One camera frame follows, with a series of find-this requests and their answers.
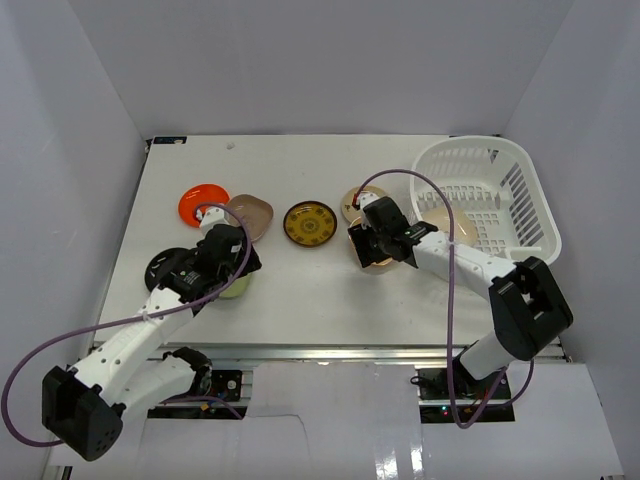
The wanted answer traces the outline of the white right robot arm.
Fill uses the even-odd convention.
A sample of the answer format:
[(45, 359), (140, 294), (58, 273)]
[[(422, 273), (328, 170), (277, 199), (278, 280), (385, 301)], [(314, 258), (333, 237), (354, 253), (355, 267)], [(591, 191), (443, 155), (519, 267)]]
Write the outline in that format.
[(452, 360), (451, 384), (459, 396), (477, 397), (490, 375), (515, 360), (531, 360), (573, 324), (573, 313), (543, 260), (513, 261), (452, 242), (432, 224), (411, 225), (388, 196), (361, 194), (355, 208), (361, 220), (348, 234), (362, 267), (385, 260), (405, 263), (489, 303), (493, 329)]

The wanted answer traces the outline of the gold square panda plate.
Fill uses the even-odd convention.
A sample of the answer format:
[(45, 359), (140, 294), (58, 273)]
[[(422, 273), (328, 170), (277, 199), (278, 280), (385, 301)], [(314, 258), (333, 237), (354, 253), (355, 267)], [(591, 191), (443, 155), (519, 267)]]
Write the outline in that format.
[[(354, 219), (350, 223), (350, 225), (347, 228), (347, 230), (350, 230), (352, 227), (359, 226), (361, 224), (361, 222), (362, 222), (362, 218), (361, 217), (357, 217), (356, 219)], [(351, 237), (350, 233), (347, 233), (347, 235), (348, 235), (348, 239), (349, 239), (349, 242), (350, 242), (350, 245), (351, 245), (351, 249), (353, 250), (353, 257), (354, 257), (356, 263), (360, 264), (360, 260), (359, 260), (359, 257), (358, 257), (357, 251), (356, 251), (356, 246), (355, 246), (354, 240)], [(384, 272), (386, 272), (388, 270), (391, 270), (391, 269), (393, 269), (395, 267), (396, 267), (396, 264), (395, 264), (394, 260), (392, 258), (388, 258), (388, 259), (386, 259), (386, 260), (384, 260), (382, 262), (374, 262), (374, 263), (372, 263), (371, 265), (369, 265), (368, 267), (365, 268), (365, 271), (368, 274), (382, 274), (382, 273), (384, 273)]]

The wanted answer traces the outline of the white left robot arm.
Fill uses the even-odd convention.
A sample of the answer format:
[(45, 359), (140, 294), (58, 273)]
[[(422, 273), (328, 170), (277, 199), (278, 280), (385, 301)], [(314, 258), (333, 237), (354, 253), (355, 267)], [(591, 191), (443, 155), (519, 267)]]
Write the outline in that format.
[(43, 379), (43, 425), (86, 461), (102, 457), (127, 421), (174, 397), (199, 399), (211, 389), (211, 362), (192, 348), (181, 347), (155, 366), (143, 366), (207, 304), (261, 267), (245, 223), (230, 207), (208, 205), (200, 225), (203, 239), (164, 262), (130, 324), (74, 365), (54, 367)]

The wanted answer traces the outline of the cream square panda plate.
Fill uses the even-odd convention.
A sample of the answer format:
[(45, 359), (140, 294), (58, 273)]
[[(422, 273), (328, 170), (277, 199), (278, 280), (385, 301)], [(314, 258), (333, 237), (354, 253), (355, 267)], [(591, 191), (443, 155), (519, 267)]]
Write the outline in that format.
[(452, 207), (453, 224), (450, 224), (449, 211), (445, 206), (439, 206), (422, 213), (422, 219), (438, 228), (446, 234), (454, 231), (454, 239), (457, 243), (473, 247), (478, 240), (478, 232), (474, 223), (459, 208)]

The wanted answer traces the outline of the green square panda plate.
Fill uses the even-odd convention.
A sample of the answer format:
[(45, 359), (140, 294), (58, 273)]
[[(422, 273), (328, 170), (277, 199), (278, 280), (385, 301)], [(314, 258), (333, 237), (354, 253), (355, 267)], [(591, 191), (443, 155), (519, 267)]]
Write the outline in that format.
[(247, 291), (251, 280), (251, 274), (237, 278), (227, 289), (220, 293), (219, 297), (221, 299), (234, 299), (242, 296)]

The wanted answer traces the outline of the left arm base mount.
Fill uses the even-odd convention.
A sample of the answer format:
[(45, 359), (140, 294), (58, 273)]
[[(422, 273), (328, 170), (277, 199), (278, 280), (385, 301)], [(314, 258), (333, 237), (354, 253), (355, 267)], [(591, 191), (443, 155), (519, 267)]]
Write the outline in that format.
[(241, 370), (214, 370), (207, 400), (169, 403), (147, 413), (148, 419), (242, 420), (248, 399), (243, 396)]

